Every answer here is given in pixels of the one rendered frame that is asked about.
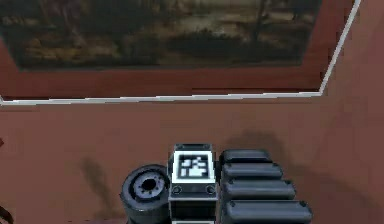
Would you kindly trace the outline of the dark landscape framed picture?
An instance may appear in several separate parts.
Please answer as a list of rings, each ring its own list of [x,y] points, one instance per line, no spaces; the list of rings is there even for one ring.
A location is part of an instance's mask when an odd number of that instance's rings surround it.
[[[18,68],[302,62],[325,0],[0,0]]]

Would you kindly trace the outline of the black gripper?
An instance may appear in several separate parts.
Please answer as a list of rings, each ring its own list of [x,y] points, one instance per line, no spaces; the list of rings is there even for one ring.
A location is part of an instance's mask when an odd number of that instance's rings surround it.
[[[145,165],[132,171],[120,193],[126,224],[170,224],[169,185],[163,165]]]

